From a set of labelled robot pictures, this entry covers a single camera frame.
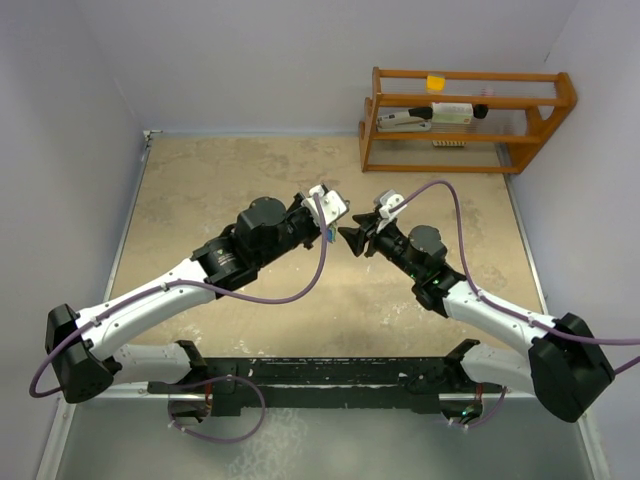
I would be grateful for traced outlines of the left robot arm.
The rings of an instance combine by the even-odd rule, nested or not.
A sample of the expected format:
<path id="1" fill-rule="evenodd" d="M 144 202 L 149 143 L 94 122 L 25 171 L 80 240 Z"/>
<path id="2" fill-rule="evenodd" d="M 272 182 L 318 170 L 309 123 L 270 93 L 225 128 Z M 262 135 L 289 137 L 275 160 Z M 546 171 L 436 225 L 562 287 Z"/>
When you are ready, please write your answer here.
<path id="1" fill-rule="evenodd" d="M 330 228 L 349 209 L 334 190 L 319 185 L 298 193 L 290 206 L 260 197 L 215 238 L 167 273 L 93 307 L 62 304 L 47 315 L 46 366 L 57 392 L 70 404 L 92 399 L 117 383 L 175 384 L 184 392 L 202 387 L 206 369 L 190 346 L 136 347 L 131 341 L 190 308 L 224 296 L 245 299 L 242 288 L 284 254 L 315 240 L 326 248 Z"/>

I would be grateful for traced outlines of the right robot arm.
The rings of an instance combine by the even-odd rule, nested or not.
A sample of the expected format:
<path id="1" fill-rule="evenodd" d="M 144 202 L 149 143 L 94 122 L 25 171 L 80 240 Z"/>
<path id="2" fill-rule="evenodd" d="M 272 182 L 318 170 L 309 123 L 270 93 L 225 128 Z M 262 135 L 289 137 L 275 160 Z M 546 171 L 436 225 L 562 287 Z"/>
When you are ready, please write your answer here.
<path id="1" fill-rule="evenodd" d="M 418 225 L 404 234 L 374 213 L 355 216 L 355 227 L 339 234 L 355 256 L 382 255 L 413 282 L 426 310 L 471 325 L 504 343 L 478 343 L 445 366 L 446 383 L 467 391 L 492 383 L 533 395 L 556 418 L 576 422 L 613 383 L 616 375 L 579 316 L 536 313 L 473 287 L 446 261 L 440 232 Z"/>

